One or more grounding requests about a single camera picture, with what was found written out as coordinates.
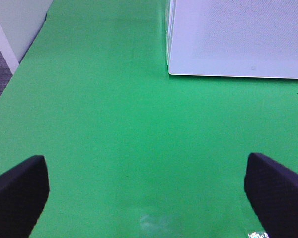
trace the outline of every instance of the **green mat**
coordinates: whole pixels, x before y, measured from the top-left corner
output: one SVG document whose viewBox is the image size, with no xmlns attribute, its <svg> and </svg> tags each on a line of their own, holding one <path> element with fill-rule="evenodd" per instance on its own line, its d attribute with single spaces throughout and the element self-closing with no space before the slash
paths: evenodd
<svg viewBox="0 0 298 238">
<path fill-rule="evenodd" d="M 55 0 L 0 98 L 0 174 L 46 157 L 32 238 L 246 238 L 250 152 L 298 172 L 298 80 L 170 76 L 163 0 Z"/>
</svg>

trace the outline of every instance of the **white wall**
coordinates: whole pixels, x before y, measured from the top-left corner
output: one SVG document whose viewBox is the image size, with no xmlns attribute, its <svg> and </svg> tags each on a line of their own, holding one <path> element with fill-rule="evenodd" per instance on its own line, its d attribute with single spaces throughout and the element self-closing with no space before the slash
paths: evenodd
<svg viewBox="0 0 298 238">
<path fill-rule="evenodd" d="M 0 0 L 0 25 L 20 62 L 44 23 L 53 0 Z"/>
</svg>

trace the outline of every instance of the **green surface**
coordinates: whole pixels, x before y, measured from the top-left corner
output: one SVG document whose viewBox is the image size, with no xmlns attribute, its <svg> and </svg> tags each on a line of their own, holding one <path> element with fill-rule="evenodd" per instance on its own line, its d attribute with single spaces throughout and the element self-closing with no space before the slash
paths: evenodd
<svg viewBox="0 0 298 238">
<path fill-rule="evenodd" d="M 0 98 L 0 174 L 46 157 L 32 238 L 246 238 L 247 156 L 298 172 L 298 80 L 169 76 L 163 0 L 55 0 Z"/>
</svg>

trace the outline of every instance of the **green floor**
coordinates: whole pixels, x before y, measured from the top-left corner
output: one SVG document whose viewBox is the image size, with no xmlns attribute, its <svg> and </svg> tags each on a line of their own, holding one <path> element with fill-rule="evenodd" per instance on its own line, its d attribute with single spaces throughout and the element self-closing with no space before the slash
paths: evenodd
<svg viewBox="0 0 298 238">
<path fill-rule="evenodd" d="M 0 174 L 46 157 L 31 238 L 247 238 L 247 156 L 298 172 L 298 80 L 170 76 L 164 0 L 55 0 L 0 98 Z"/>
</svg>

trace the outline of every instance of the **white box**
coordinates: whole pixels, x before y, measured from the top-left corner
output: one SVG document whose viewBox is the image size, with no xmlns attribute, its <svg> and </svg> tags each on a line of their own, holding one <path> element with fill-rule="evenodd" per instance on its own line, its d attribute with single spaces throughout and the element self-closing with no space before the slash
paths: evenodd
<svg viewBox="0 0 298 238">
<path fill-rule="evenodd" d="M 170 74 L 298 78 L 298 0 L 169 0 Z"/>
</svg>

